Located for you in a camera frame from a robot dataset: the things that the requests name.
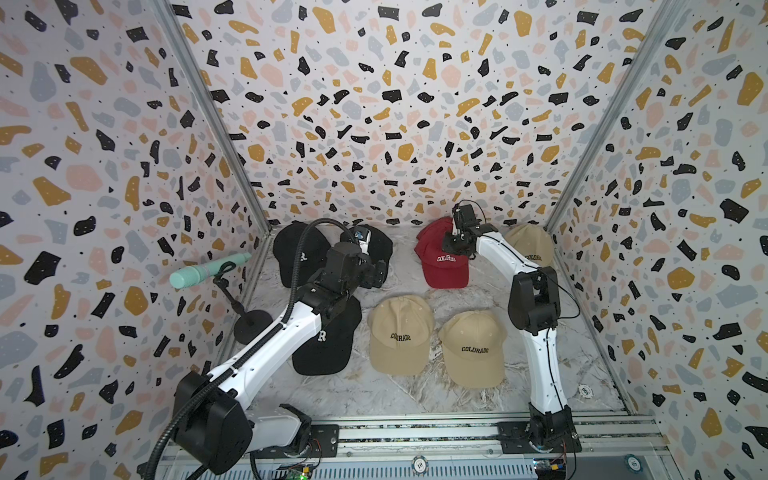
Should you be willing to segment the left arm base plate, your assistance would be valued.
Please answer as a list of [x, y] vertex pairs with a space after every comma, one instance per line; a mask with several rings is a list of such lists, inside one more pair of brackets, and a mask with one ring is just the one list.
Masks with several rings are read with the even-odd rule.
[[254, 454], [259, 459], [299, 461], [318, 457], [336, 457], [339, 442], [337, 424], [312, 424], [300, 427], [297, 435], [286, 446], [270, 446], [257, 449]]

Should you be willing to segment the red cap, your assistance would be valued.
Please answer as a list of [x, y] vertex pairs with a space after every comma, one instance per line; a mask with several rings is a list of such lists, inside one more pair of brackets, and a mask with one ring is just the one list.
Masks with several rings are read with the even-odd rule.
[[443, 250], [446, 233], [452, 232], [452, 219], [443, 217], [430, 223], [417, 235], [414, 251], [427, 284], [434, 289], [462, 289], [469, 283], [469, 260]]

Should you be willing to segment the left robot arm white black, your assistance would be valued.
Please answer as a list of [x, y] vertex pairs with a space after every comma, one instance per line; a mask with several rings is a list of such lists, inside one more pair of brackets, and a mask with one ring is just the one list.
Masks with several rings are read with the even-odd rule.
[[388, 273], [388, 255], [375, 247], [372, 231], [344, 235], [327, 253], [326, 264], [302, 285], [277, 318], [240, 352], [207, 374], [192, 372], [178, 384], [173, 418], [150, 456], [151, 479], [162, 450], [174, 441], [200, 462], [199, 474], [222, 474], [247, 453], [282, 448], [301, 454], [310, 442], [311, 419], [282, 404], [253, 413], [249, 407], [278, 368], [307, 342], [347, 340], [354, 328], [359, 288], [379, 288]]

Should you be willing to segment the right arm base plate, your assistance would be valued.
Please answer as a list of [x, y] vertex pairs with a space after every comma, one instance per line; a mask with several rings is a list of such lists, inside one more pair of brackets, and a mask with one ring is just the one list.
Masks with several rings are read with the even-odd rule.
[[496, 439], [504, 454], [581, 453], [582, 445], [570, 431], [550, 434], [543, 426], [532, 421], [500, 422]]

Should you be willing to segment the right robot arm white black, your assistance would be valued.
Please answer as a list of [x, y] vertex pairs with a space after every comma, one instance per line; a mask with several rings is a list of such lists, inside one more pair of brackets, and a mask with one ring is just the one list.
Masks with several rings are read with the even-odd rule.
[[470, 203], [452, 209], [452, 229], [443, 249], [490, 261], [510, 282], [508, 316], [520, 331], [528, 360], [531, 394], [528, 440], [538, 451], [576, 437], [557, 359], [556, 328], [561, 319], [560, 286], [551, 267], [542, 267], [514, 249], [488, 222], [481, 222]]

